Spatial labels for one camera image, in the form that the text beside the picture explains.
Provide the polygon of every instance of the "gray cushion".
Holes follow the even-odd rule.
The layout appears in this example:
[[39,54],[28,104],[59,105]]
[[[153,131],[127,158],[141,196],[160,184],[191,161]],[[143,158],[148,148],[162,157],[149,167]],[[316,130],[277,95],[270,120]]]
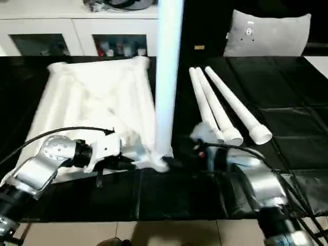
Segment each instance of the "gray cushion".
[[310,32],[311,15],[259,18],[234,10],[224,56],[300,56]]

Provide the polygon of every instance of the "white tube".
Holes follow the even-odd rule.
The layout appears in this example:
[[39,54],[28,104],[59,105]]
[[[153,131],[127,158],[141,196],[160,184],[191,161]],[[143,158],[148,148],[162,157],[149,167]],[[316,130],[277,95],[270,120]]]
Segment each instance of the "white tube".
[[220,130],[223,134],[225,142],[227,145],[239,146],[243,142],[243,138],[239,131],[232,125],[229,117],[224,111],[220,101],[216,97],[214,91],[212,90],[208,80],[203,74],[201,68],[196,68],[196,72],[199,78],[201,87],[205,93],[206,99],[210,104],[213,115],[218,123]]
[[225,85],[220,77],[213,71],[212,68],[206,67],[205,71],[211,78],[213,83],[225,97],[231,108],[235,111],[244,125],[250,132],[252,140],[257,145],[262,145],[272,138],[272,133],[265,125],[262,125],[254,115],[244,106],[237,96]]
[[196,73],[196,70],[194,68],[190,68],[189,74],[190,74],[191,82],[193,84],[193,88],[194,88],[194,92],[195,92],[195,96],[196,96],[196,100],[198,103],[202,121],[206,122],[211,127],[211,129],[214,131],[214,133],[218,139],[224,140],[223,134],[219,130],[219,128],[215,122],[210,105],[208,104],[208,102],[206,100],[206,96],[203,92],[203,89],[201,88],[201,85],[199,82],[199,77]]
[[184,0],[160,0],[156,68],[156,152],[171,153]]

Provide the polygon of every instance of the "black tablecloth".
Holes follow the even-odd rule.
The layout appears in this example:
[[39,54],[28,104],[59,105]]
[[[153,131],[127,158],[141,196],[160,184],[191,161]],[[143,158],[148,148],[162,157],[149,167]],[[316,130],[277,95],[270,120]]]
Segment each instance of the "black tablecloth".
[[[47,65],[100,60],[98,57],[3,57],[0,81],[0,157],[24,142],[48,79]],[[302,57],[214,58],[180,64],[172,146],[200,122],[189,66],[211,66],[273,132],[255,146],[248,131],[214,88],[245,146],[260,151],[293,183],[294,170],[314,213],[328,215],[328,80]],[[149,78],[155,89],[155,59]],[[0,168],[3,176],[17,160]],[[240,219],[253,214],[235,174],[219,171],[156,173],[138,170],[107,175],[97,189],[95,177],[53,184],[24,221],[129,221],[163,219]]]

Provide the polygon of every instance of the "cabinet shelf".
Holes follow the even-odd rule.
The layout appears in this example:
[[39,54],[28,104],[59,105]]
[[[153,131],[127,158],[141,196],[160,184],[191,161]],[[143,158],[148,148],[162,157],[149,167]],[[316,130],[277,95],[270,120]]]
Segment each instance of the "cabinet shelf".
[[91,13],[83,0],[2,0],[0,19],[158,19],[157,6],[136,11],[110,10]]

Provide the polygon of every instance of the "robotic arm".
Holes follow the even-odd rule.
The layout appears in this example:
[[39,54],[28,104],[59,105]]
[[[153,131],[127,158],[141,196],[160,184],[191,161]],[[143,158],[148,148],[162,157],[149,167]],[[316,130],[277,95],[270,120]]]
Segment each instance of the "robotic arm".
[[86,167],[86,172],[91,172],[101,160],[119,154],[116,133],[91,145],[65,136],[49,137],[40,151],[22,163],[0,188],[0,241],[10,241],[19,226],[17,221],[50,186],[60,167]]
[[247,200],[258,216],[265,245],[313,245],[296,219],[287,214],[286,194],[276,175],[262,160],[248,152],[229,149],[227,165],[228,170],[235,169],[238,173]]

